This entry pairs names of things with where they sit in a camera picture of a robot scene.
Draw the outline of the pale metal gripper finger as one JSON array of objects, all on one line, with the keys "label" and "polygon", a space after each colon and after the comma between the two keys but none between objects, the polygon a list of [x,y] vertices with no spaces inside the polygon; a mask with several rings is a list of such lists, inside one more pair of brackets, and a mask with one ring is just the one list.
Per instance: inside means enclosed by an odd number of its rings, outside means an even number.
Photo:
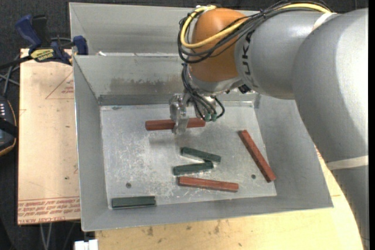
[{"label": "pale metal gripper finger", "polygon": [[172,132],[174,134],[184,133],[189,121],[189,117],[187,115],[186,110],[177,110],[173,112],[172,121],[175,123]]},{"label": "pale metal gripper finger", "polygon": [[179,114],[179,103],[177,100],[170,100],[169,102],[169,113],[171,120],[176,123]]}]

